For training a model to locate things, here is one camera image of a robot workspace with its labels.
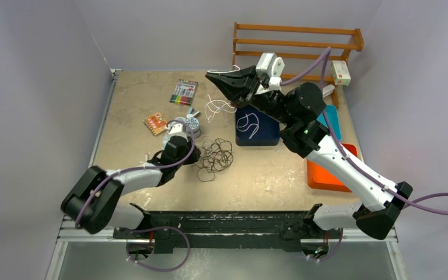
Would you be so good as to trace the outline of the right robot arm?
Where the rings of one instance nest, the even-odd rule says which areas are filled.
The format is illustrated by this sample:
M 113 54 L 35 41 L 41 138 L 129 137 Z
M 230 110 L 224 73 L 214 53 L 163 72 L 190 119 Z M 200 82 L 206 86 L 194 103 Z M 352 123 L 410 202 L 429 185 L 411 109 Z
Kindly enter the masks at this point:
M 317 85 L 305 82 L 287 94 L 269 86 L 260 93 L 270 78 L 258 74 L 254 66 L 226 73 L 208 71 L 205 77 L 235 107 L 252 106 L 285 125 L 280 136 L 291 152 L 326 169 L 357 195 L 359 200 L 353 204 L 312 207 L 304 222 L 309 236 L 319 237 L 335 228 L 358 228 L 374 239 L 387 237 L 403 210 L 403 199 L 413 188 L 381 176 L 337 142 L 317 119 L 327 106 Z

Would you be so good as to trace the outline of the light blue tray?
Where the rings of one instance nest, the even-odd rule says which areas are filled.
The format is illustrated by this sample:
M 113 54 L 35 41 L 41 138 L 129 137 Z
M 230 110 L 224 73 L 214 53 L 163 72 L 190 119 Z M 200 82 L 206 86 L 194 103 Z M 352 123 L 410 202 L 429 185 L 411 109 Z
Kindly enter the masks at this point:
M 326 116 L 335 132 L 337 139 L 339 141 L 341 141 L 342 132 L 341 132 L 337 108 L 334 105 L 328 104 L 324 111 L 325 111 Z

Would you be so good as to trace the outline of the orange tray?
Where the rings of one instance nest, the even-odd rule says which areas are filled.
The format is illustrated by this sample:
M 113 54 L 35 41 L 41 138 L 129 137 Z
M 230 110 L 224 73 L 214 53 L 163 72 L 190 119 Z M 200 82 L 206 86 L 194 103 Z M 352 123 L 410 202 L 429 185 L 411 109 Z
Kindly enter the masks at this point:
M 350 193 L 351 190 L 320 165 L 306 160 L 306 181 L 310 188 Z

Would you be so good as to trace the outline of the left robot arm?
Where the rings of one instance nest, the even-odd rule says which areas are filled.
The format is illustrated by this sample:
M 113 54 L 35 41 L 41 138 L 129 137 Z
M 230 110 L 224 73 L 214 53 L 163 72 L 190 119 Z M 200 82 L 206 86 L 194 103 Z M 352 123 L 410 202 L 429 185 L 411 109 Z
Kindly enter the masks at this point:
M 194 139 L 171 136 L 164 149 L 137 167 L 103 170 L 89 167 L 66 195 L 61 211 L 75 226 L 90 234 L 108 226 L 128 228 L 137 239 L 146 237 L 151 223 L 138 206 L 122 206 L 120 198 L 143 188 L 160 187 L 172 180 L 181 166 L 195 163 L 201 152 Z

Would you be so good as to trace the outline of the dark blue tray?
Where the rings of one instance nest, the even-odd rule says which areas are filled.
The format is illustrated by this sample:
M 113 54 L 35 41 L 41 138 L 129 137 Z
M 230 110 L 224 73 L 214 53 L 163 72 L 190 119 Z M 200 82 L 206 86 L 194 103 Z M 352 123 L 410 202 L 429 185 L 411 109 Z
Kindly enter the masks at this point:
M 235 118 L 235 143 L 238 146 L 276 146 L 279 122 L 252 106 L 238 108 Z

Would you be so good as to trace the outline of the white staples box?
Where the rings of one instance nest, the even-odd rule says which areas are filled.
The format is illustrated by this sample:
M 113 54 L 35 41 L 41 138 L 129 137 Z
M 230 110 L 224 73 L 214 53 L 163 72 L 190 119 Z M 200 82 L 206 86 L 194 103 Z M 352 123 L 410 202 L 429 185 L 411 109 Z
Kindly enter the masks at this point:
M 348 86 L 351 82 L 348 64 L 343 60 L 331 62 L 331 74 L 335 85 Z

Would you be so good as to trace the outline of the blue white stapler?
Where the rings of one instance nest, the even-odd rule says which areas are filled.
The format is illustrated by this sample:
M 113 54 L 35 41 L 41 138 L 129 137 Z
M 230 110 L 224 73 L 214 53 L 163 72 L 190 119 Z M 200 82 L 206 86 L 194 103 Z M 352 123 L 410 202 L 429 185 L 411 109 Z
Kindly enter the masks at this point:
M 189 107 L 186 113 L 186 118 L 197 118 L 200 115 L 200 111 L 193 107 Z

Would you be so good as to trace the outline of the cleaning gel jar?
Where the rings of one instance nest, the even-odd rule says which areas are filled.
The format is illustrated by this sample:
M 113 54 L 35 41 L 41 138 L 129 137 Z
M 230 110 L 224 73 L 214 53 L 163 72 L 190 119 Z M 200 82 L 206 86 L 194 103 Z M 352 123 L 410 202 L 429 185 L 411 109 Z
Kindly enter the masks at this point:
M 200 122 L 196 117 L 186 118 L 184 121 L 186 125 L 186 134 L 190 137 L 193 135 L 198 138 L 201 135 Z

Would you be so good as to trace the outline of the marker pen pack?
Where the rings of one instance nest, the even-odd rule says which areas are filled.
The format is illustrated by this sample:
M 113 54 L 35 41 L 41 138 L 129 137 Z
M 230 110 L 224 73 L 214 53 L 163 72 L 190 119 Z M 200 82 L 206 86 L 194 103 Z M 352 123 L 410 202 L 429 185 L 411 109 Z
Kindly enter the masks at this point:
M 171 95 L 170 102 L 190 106 L 193 103 L 199 83 L 191 80 L 179 79 Z

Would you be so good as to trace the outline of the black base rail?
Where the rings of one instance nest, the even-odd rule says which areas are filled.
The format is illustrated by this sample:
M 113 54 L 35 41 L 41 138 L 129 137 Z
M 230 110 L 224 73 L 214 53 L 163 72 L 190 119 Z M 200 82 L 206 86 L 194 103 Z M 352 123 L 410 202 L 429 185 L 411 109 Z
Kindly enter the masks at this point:
M 156 254 L 176 248 L 281 249 L 310 257 L 327 255 L 343 237 L 322 230 L 306 211 L 146 211 L 133 230 L 117 227 L 115 239 L 152 245 Z

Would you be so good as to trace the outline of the wooden rack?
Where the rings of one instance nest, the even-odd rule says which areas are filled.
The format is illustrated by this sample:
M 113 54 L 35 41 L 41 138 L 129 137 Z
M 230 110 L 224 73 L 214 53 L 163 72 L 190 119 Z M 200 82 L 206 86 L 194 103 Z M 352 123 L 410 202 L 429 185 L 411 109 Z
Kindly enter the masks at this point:
M 276 53 L 284 60 L 302 60 L 308 64 L 331 47 L 330 61 L 348 62 L 352 52 L 361 52 L 365 41 L 361 29 L 277 26 L 234 23 L 232 64 L 240 57 L 260 57 Z

